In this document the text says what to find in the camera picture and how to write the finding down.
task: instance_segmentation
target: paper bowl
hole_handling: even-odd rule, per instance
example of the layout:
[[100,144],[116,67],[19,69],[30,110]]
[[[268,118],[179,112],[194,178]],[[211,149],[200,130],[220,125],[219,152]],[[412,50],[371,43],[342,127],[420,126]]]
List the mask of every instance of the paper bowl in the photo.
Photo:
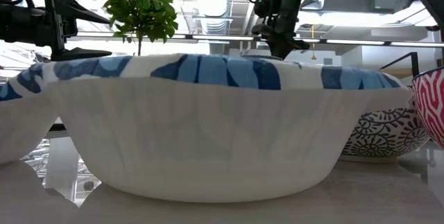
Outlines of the paper bowl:
[[424,145],[427,134],[414,105],[365,113],[358,120],[340,160],[394,162]]
[[0,164],[30,153],[57,118],[35,80],[41,79],[40,67],[34,65],[0,85]]
[[432,139],[444,148],[444,67],[413,78],[418,115]]
[[263,200],[312,187],[332,170],[359,116],[377,107],[367,102],[396,92],[390,108],[409,95],[376,71],[361,74],[384,81],[371,89],[341,84],[337,75],[350,74],[340,67],[221,56],[99,58],[45,69],[60,118],[98,179],[186,202]]

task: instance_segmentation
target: black and white patterned bowl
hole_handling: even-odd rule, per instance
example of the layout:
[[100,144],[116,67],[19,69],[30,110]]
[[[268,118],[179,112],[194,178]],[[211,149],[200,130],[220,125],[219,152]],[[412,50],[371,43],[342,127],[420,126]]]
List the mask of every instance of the black and white patterned bowl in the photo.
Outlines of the black and white patterned bowl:
[[340,160],[392,162],[429,140],[416,108],[395,108],[361,115]]

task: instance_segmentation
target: pink patterned bowl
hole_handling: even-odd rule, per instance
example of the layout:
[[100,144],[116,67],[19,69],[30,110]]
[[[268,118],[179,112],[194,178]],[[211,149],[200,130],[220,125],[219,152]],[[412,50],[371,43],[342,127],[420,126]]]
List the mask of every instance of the pink patterned bowl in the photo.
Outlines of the pink patterned bowl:
[[432,139],[444,148],[444,67],[413,78],[418,115]]

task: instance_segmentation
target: ceiling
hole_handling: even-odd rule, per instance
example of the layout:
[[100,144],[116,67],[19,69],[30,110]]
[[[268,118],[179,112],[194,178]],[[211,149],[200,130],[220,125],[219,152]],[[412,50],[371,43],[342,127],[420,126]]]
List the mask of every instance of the ceiling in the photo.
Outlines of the ceiling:
[[[110,17],[102,8],[105,0],[77,0],[79,4],[85,6],[89,10],[102,15],[104,17]],[[365,40],[421,40],[427,36],[427,31],[424,27],[414,26],[416,22],[412,24],[403,24],[402,27],[397,25],[397,27],[374,27],[374,26],[344,26],[341,22],[347,24],[350,19],[344,19],[344,15],[337,15],[338,19],[333,18],[330,23],[326,24],[326,21],[317,21],[322,19],[323,14],[331,12],[344,12],[347,11],[348,14],[354,12],[352,19],[363,19],[362,12],[355,12],[355,10],[361,10],[362,6],[357,5],[353,8],[353,3],[358,3],[359,0],[325,0],[325,5],[323,10],[313,12],[310,10],[302,9],[299,18],[301,24],[296,29],[296,33],[301,37],[328,37],[328,38],[341,38],[341,39],[365,39]],[[408,6],[409,0],[395,0],[396,5],[399,7],[396,10],[401,10]],[[36,6],[43,6],[44,0],[34,0]],[[211,3],[203,0],[175,0],[173,4],[176,12],[178,13],[177,22],[179,24],[179,29],[177,33],[192,33],[192,34],[203,34],[203,24],[206,24],[207,20],[203,11],[208,12],[212,10],[217,10],[218,7],[223,6],[219,2]],[[229,10],[222,17],[224,20],[229,20],[229,35],[250,35],[251,27],[257,22],[257,18],[253,12],[253,5],[251,5],[248,0],[228,0]],[[370,14],[378,15],[380,11],[374,13],[370,11]],[[79,31],[87,32],[110,32],[114,31],[115,28],[110,28],[105,24],[97,24],[92,22],[87,22],[83,20],[78,20]],[[75,40],[68,40],[68,47],[73,48],[73,46],[83,47],[85,45],[92,45],[93,47],[100,49],[111,49],[112,46],[116,48],[116,44],[110,41],[100,41],[91,42],[91,40],[82,40],[82,38],[76,38]],[[27,67],[29,64],[33,63],[34,56],[31,51],[37,53],[42,53],[44,55],[50,54],[50,49],[48,47],[41,48],[33,46],[32,44],[6,44],[0,42],[0,65],[7,67]],[[169,51],[176,51],[179,47],[169,48]],[[239,43],[234,42],[229,45],[224,45],[222,52],[227,53],[229,48],[239,48]],[[350,46],[340,46],[340,45],[318,45],[316,49],[318,50],[331,50],[339,53],[344,53],[349,50]],[[121,49],[121,53],[132,53],[135,47],[131,44],[122,44],[117,49]]]

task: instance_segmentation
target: potted plant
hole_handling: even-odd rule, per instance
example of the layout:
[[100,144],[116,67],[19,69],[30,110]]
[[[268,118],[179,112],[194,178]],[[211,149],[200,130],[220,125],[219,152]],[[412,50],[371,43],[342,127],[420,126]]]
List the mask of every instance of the potted plant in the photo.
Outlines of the potted plant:
[[142,40],[148,37],[151,42],[168,37],[173,37],[178,29],[174,22],[177,17],[173,6],[173,0],[107,0],[103,7],[112,16],[110,26],[114,23],[118,31],[113,37],[122,37],[131,43],[131,35],[135,33],[139,41],[138,55],[142,47]]

